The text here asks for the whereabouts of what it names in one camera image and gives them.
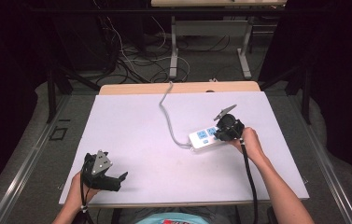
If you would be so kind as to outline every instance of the white tabletop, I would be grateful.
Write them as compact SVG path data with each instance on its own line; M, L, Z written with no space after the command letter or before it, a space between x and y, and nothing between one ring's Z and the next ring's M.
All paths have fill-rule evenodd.
M241 7L280 6L287 0L152 0L154 7Z
M243 156L223 144L200 153L176 145L158 103L162 94L98 95L59 203L86 153L102 149L114 165L106 175L129 172L119 192L101 191L91 206L138 207L231 204L252 201ZM232 111L260 136L274 167L301 199L309 197L264 92L170 93L163 103L176 139L215 125L221 109ZM269 200L257 168L250 163L259 200Z

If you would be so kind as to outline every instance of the power strip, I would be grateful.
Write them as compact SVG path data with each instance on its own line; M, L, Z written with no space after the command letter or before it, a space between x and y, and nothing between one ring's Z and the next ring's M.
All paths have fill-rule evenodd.
M214 136L214 133L218 130L218 127L213 126L202 129L195 133L190 133L190 142L192 143L192 151L200 151L202 149L212 147L222 143L221 140Z

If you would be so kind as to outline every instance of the white table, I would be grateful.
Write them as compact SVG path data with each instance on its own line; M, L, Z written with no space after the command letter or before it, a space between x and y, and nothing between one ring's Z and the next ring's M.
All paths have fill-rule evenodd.
M64 203L71 178L80 170L86 153L95 154L99 149L107 151L114 163L106 175L118 177L126 171L129 174L119 192L101 191L90 206L252 202L243 156L234 147L222 144L195 153L173 142L158 105L168 87L164 83L109 85L102 89L95 99L59 203ZM188 141L189 133L216 124L213 118L221 109L237 104L232 114L257 130L263 150L278 173L299 198L306 199L309 195L272 108L265 93L258 89L255 82L177 83L175 92L188 93L169 93L163 104L180 142ZM269 200L252 162L250 168L258 199Z
M281 6L287 0L152 0L154 7L259 7ZM251 79L251 73L246 60L246 49L251 35L254 18L248 21L176 21L172 17L172 58L170 62L169 78L176 77L178 35L228 35L242 36L241 48L237 49L239 61L245 79Z

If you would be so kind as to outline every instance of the lap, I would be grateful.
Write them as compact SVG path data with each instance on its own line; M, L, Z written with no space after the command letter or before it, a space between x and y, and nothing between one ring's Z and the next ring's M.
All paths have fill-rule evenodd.
M196 207L155 207L155 208L124 208L120 212L119 224L136 223L146 217L159 213L186 213L203 218L212 224L240 223L236 206L196 206Z

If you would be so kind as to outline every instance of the black cable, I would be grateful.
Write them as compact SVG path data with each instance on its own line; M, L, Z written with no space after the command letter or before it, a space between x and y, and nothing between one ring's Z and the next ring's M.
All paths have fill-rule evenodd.
M123 84L125 83L125 81L129 78L127 75L123 75L123 74L112 74L112 75L108 75L106 77L123 77L123 80L117 84ZM96 84L99 85L99 81L105 79L106 77L100 77L99 79L96 80Z
M258 223L257 191L255 190L254 180L252 179L251 171L249 169L248 155L247 155L246 147L245 147L245 145L242 144L242 141L240 141L240 145L242 146L243 157L245 158L246 172L247 172L247 176L248 176L248 181L251 186L252 197L254 200L254 222L253 223L256 224L256 223Z
M239 73L242 72L240 69L238 69L238 68L235 67L234 65L227 65L227 66L224 66L224 67L219 68L219 70L217 70L217 72L215 72L211 78L212 78L212 79L215 78L216 80L218 80L219 73L222 72L223 70L225 70L226 68L232 68L232 69L236 70L236 71L239 72Z
M100 216L101 208L97 212L97 217L96 217L96 224L99 224L99 216Z
M162 41L162 38L160 37L157 37L157 36L154 36L156 38L158 38L157 40L153 41L153 42L150 42L150 43L147 43L146 45L147 46L154 46L154 47L160 47L160 48L157 48L157 49L164 49L164 52L160 53L160 54L156 54L156 57L161 57L163 55L167 55L167 53L171 50L171 44L169 43L169 40L165 39L164 42Z
M119 60L119 63L121 66L123 66L124 69L128 70L129 73L135 77L136 79L138 79L139 81L141 81L142 83L149 83L148 80L146 80L144 77L140 76L139 74L137 74L135 71L133 71L132 69L129 68L129 66L122 60Z
M88 201L88 194L89 194L89 191L91 191L91 188L88 188L88 191L86 191L86 194L85 194L85 202Z
M85 172L85 170L87 169L86 168L86 165L88 164L89 161L85 161L82 165L82 169L81 169L81 173L80 173L80 181L79 181L79 185L80 185L80 196L81 196L81 201L82 201L82 209L83 209L83 213L84 213L84 217L85 217L85 220L84 220L84 223L86 223L86 221L88 221L89 224L94 224L92 218L91 218L91 215L89 214L89 211L87 210L88 207L86 206L86 201L87 201L87 197L88 197L88 193L89 193L89 190L86 192L86 195L84 195L84 190L83 190L83 174Z
M144 59L144 61L143 60L137 60L138 57L142 57ZM164 68L160 64L158 64L157 61L158 61L158 57L156 55L155 55L155 59L154 60L151 60L151 59L149 59L146 56L138 56L138 55L136 57L134 57L134 59L132 60L132 62L135 65L137 65L137 66L145 67L145 66L151 66L151 65L155 64L158 67L160 67L161 70L163 71Z
M229 43L231 42L231 37L228 36L228 41L226 43L226 45L224 47L222 47L221 49L214 49L216 46L218 46L218 44L220 42L222 42L222 40L225 38L226 36L223 36L219 42L217 42L217 44L215 44L213 47L211 47L210 49L182 49L182 48L179 48L180 51L185 51L185 52L219 52L219 51L222 51L224 49L226 49L228 46L229 46Z
M169 78L168 78L168 74L165 72L165 69L163 68L161 71L155 73L152 78L149 80L152 83L157 83L159 82L159 80L162 80L160 82L166 82Z
M181 47L179 46L180 43L184 43L185 44L185 47ZM176 41L176 47L179 49L179 50L182 50L182 49L186 49L187 47L189 47L190 44L188 44L188 42L186 40L183 40L183 39L178 39Z
M175 80L173 80L173 82L186 82L187 81L187 79L188 79L188 72L187 71L185 71L183 68L180 68L180 67L169 67L169 68L176 68L177 70L181 70L182 72L184 72L185 73L185 76L183 77L183 78L181 78L181 79L175 79Z

